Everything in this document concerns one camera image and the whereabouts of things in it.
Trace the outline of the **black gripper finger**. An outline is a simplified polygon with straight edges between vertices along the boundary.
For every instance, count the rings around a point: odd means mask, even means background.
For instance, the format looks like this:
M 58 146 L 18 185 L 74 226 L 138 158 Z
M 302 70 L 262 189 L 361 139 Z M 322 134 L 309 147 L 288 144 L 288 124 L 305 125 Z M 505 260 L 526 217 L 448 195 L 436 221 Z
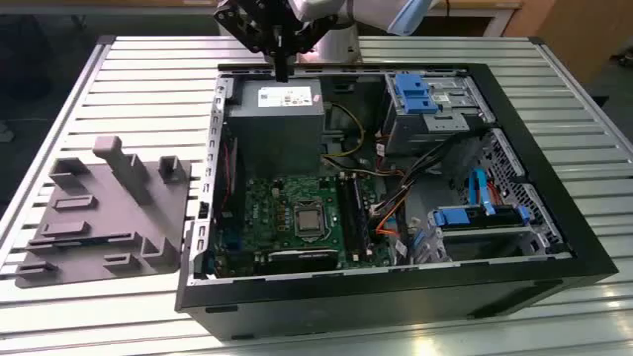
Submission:
M 324 25 L 308 25 L 302 30 L 282 29 L 282 82 L 288 82 L 293 74 L 294 57 L 310 51 L 326 33 Z
M 282 82 L 282 46 L 278 44 L 278 40 L 249 41 L 246 39 L 245 26 L 249 18 L 241 7 L 241 1 L 220 1 L 213 18 L 250 52 L 264 55 L 266 61 L 273 65 L 276 80 Z

